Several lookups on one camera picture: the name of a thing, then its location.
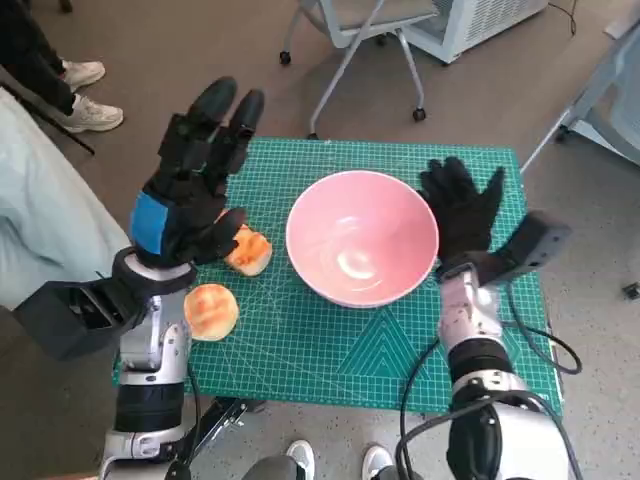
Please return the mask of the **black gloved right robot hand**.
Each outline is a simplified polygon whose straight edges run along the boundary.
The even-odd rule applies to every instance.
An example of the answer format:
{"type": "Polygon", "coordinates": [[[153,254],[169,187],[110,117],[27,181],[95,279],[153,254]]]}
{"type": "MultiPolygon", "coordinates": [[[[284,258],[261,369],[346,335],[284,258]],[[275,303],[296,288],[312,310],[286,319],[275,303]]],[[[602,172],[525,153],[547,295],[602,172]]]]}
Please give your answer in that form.
{"type": "Polygon", "coordinates": [[[486,252],[503,197],[505,170],[497,168],[479,190],[457,157],[432,159],[419,174],[418,193],[431,209],[439,232],[438,258],[445,264],[468,252],[486,252]]]}

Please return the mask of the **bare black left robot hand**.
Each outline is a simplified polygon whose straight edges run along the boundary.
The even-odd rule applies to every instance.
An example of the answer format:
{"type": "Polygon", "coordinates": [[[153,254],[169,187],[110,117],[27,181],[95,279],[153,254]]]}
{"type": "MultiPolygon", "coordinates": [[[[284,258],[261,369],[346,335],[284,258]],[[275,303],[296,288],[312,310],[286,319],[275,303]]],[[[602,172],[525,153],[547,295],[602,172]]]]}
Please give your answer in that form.
{"type": "Polygon", "coordinates": [[[244,165],[265,95],[252,89],[236,102],[236,92],[233,77],[220,77],[186,112],[171,116],[159,166],[131,214],[134,250],[144,265],[206,264],[237,247],[246,212],[227,206],[228,179],[244,165]]]}

